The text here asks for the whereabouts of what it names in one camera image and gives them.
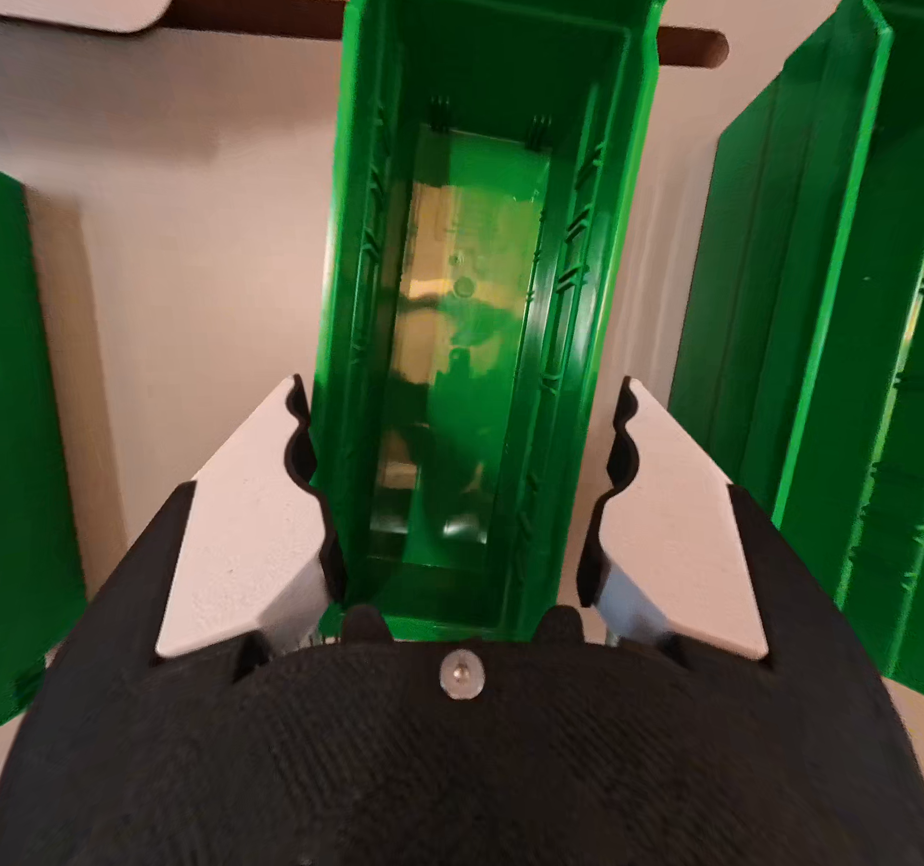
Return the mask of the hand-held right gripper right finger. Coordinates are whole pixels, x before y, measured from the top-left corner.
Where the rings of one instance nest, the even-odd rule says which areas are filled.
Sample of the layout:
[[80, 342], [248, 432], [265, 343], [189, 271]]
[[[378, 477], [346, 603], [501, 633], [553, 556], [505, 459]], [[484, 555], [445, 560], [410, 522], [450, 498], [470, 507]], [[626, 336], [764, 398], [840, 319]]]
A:
[[578, 598], [609, 635], [693, 639], [749, 661], [769, 645], [731, 480], [638, 379], [626, 378], [578, 564]]

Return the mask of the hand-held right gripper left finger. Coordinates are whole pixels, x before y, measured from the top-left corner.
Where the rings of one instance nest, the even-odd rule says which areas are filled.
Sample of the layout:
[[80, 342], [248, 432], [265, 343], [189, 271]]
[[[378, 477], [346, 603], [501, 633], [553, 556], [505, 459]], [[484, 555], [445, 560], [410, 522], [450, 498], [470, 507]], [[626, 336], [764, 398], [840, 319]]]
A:
[[347, 570], [324, 494], [302, 379], [284, 378], [193, 476], [155, 650], [164, 660], [250, 633], [303, 647]]

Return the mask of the green plastic bin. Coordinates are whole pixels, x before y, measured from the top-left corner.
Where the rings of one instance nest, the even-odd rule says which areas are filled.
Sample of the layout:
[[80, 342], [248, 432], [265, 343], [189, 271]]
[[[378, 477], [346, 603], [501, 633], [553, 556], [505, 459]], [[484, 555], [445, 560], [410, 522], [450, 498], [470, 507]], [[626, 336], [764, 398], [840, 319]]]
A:
[[22, 185], [1, 175], [1, 723], [86, 606]]
[[666, 0], [349, 0], [314, 482], [347, 610], [527, 640], [559, 594]]
[[718, 142], [669, 410], [922, 692], [923, 0], [842, 0]]

